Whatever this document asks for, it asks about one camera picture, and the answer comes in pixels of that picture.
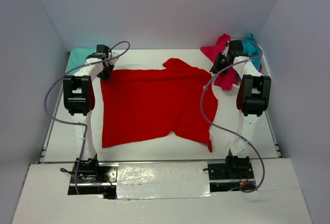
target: red shirt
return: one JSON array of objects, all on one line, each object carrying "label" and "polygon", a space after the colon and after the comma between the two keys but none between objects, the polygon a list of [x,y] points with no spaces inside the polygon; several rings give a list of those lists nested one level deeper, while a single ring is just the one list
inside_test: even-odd
[{"label": "red shirt", "polygon": [[[210,124],[200,111],[202,91],[211,75],[175,58],[163,66],[163,70],[114,70],[109,81],[101,81],[103,148],[163,137],[173,131],[207,144],[212,152]],[[210,120],[217,105],[209,87],[204,111]]]}]

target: white table surface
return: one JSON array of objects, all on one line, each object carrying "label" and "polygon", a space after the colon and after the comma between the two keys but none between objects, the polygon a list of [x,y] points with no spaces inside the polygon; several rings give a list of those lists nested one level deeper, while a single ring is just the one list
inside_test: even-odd
[{"label": "white table surface", "polygon": [[[162,64],[169,58],[179,58],[189,65],[209,71],[212,62],[200,50],[130,50],[116,63],[115,69],[163,69]],[[174,133],[166,137],[152,140],[132,142],[111,148],[102,148],[103,99],[100,80],[93,81],[95,109],[92,113],[93,142],[99,161],[154,161],[179,159],[224,159],[228,154],[230,143],[235,136],[216,127],[211,127],[213,152],[206,145],[176,136]],[[236,109],[237,93],[222,91],[212,86],[218,99],[218,110],[214,123],[237,130],[239,111]],[[71,120],[64,108],[61,97],[56,117]],[[253,144],[264,158],[276,158],[276,148],[271,135],[266,115],[263,114],[255,127]],[[48,140],[45,162],[73,162],[77,157],[74,127],[55,122]],[[251,150],[251,158],[256,154]]]},{"label": "white table surface", "polygon": [[[258,163],[256,160],[252,165],[254,172]],[[59,169],[71,168],[72,164],[31,165],[13,224],[311,224],[291,161],[267,159],[265,165],[267,180],[258,192],[218,192],[205,198],[152,200],[68,196],[70,176]],[[272,187],[275,182],[279,184],[276,189]]]}]

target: teal cloth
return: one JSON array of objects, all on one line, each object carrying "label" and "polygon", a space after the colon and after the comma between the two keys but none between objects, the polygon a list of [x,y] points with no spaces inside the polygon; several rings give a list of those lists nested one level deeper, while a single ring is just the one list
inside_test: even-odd
[{"label": "teal cloth", "polygon": [[[255,44],[258,44],[256,39],[254,39],[253,34],[249,34],[248,36],[244,37],[243,40],[254,42]],[[247,53],[250,57],[252,56],[260,56],[260,50],[255,45],[242,41],[243,44],[243,53]],[[252,58],[251,59],[252,64],[254,67],[259,71],[260,70],[260,59],[259,58]]]},{"label": "teal cloth", "polygon": [[[68,65],[67,65],[67,68],[66,68],[65,71],[67,72],[70,69],[73,69],[74,67],[85,64],[87,56],[89,56],[89,55],[91,55],[95,52],[96,52],[96,48],[93,48],[93,49],[86,49],[84,47],[75,47],[75,48],[73,48],[71,53],[70,53]],[[69,75],[74,74],[78,70],[79,69],[69,73]]]}]

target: white wall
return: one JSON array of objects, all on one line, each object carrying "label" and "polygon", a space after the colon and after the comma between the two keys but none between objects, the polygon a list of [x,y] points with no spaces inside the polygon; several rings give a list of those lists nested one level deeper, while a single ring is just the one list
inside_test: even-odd
[{"label": "white wall", "polygon": [[[49,118],[43,96],[64,71],[66,50],[37,0],[0,0],[0,223],[11,223]],[[57,92],[49,102],[55,106]]]},{"label": "white wall", "polygon": [[199,48],[258,34],[276,0],[41,0],[68,50],[129,40],[134,49]]},{"label": "white wall", "polygon": [[272,73],[270,116],[314,224],[330,213],[330,0],[278,0],[259,41]]}]

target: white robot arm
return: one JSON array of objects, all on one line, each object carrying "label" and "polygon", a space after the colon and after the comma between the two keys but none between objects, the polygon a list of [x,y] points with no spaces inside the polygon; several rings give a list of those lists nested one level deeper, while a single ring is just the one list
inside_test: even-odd
[{"label": "white robot arm", "polygon": [[[242,79],[236,99],[236,106],[240,110],[236,133],[252,142],[255,125],[262,112],[268,107],[271,79],[258,72],[248,58],[249,55],[243,52],[242,41],[232,40],[226,44],[224,52],[218,55],[210,71],[218,73],[220,70],[234,64],[233,68]],[[246,62],[236,65],[236,63],[242,61]],[[250,146],[244,140],[236,137],[229,155],[246,158],[249,154]]]},{"label": "white robot arm", "polygon": [[[100,62],[108,59],[109,56],[114,57],[115,55],[110,52],[109,47],[97,45],[96,53],[89,55],[86,59],[86,65],[88,66],[81,68],[78,72],[63,79],[64,105],[66,109],[71,114],[74,122],[84,123],[88,126],[84,152],[81,157],[82,161],[96,158],[96,150],[93,145],[91,131],[91,110],[95,106],[92,82],[97,76],[103,80],[108,80],[116,60],[93,65],[91,63]],[[79,157],[80,148],[83,143],[84,131],[84,126],[75,125],[78,149],[77,157]]]},{"label": "white robot arm", "polygon": [[[234,64],[247,59],[248,57],[245,56],[235,57]],[[240,78],[243,78],[244,75],[252,75],[255,77],[262,76],[262,74],[256,70],[250,60],[235,65],[233,66],[233,68],[238,73]],[[260,117],[257,115],[244,116],[244,113],[242,111],[239,111],[239,124],[236,132],[248,139],[249,141],[252,141],[254,128],[259,118]],[[247,157],[250,155],[250,146],[245,141],[241,140],[239,137],[236,137],[231,147],[231,151],[233,155],[237,155],[238,157]]]}]

